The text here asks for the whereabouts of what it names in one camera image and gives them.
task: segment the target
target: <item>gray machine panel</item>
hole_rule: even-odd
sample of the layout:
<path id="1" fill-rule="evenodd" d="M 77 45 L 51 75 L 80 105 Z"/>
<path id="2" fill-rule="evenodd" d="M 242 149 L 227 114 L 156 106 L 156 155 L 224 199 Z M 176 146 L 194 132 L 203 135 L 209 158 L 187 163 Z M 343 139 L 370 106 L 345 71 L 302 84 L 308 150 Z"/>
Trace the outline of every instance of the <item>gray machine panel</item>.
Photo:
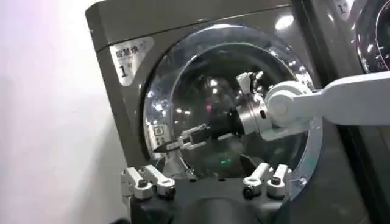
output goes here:
<path id="1" fill-rule="evenodd" d="M 124 40 L 289 4 L 289 0 L 110 0 L 92 5 L 86 16 L 95 50 L 99 51 Z"/>

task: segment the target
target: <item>green light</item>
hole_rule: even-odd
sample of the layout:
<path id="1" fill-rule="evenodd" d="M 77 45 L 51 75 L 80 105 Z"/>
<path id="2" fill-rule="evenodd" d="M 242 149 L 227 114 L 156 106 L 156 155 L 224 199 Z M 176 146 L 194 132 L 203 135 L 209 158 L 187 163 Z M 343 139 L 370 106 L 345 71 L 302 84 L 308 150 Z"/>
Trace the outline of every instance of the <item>green light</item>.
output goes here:
<path id="1" fill-rule="evenodd" d="M 221 161 L 221 164 L 230 163 L 230 159 Z"/>

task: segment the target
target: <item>washing machine door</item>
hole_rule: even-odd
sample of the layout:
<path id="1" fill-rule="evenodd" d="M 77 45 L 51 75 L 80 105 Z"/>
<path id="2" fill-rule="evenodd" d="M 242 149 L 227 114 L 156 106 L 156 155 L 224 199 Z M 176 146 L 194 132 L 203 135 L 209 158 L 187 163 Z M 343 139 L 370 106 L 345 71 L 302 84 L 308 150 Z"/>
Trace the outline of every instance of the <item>washing machine door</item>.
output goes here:
<path id="1" fill-rule="evenodd" d="M 366 73 L 390 68 L 390 1 L 370 1 L 356 24 L 356 48 Z"/>
<path id="2" fill-rule="evenodd" d="M 179 41 L 161 59 L 144 98 L 143 127 L 153 149 L 195 126 L 236 108 L 243 94 L 236 76 L 260 72 L 257 92 L 265 95 L 276 83 L 298 80 L 310 88 L 311 78 L 291 47 L 259 30 L 217 24 Z M 244 177 L 240 156 L 272 167 L 287 164 L 295 181 L 294 198 L 307 184 L 319 159 L 322 123 L 315 119 L 308 133 L 265 141 L 260 136 L 229 136 L 207 141 L 194 150 L 166 155 L 165 174 L 174 178 Z"/>

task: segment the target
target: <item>label sticker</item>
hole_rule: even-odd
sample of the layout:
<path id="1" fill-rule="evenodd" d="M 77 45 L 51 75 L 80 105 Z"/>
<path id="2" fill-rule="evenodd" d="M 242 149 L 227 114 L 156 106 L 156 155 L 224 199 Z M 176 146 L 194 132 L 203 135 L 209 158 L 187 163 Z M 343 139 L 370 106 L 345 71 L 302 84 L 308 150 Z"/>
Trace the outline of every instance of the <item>label sticker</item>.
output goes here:
<path id="1" fill-rule="evenodd" d="M 333 0 L 337 13 L 342 20 L 345 21 L 349 18 L 349 13 L 351 11 L 353 2 L 354 1 L 351 0 Z"/>
<path id="2" fill-rule="evenodd" d="M 148 132 L 152 149 L 156 149 L 158 146 L 161 146 L 171 140 L 171 135 L 169 134 L 167 125 L 149 125 Z"/>
<path id="3" fill-rule="evenodd" d="M 153 45 L 153 38 L 142 37 L 110 46 L 111 57 L 122 86 L 132 83 L 141 62 Z"/>

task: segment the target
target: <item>number 1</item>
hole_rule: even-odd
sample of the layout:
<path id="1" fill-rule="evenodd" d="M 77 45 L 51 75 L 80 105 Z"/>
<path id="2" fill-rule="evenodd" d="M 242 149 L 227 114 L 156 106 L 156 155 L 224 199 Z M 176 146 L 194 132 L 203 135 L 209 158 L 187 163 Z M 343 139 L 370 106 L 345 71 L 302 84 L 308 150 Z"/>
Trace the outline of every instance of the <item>number 1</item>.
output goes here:
<path id="1" fill-rule="evenodd" d="M 121 65 L 120 68 L 122 69 L 122 72 L 123 72 L 122 78 L 128 76 L 128 75 L 126 74 L 125 70 L 124 70 L 124 66 Z"/>

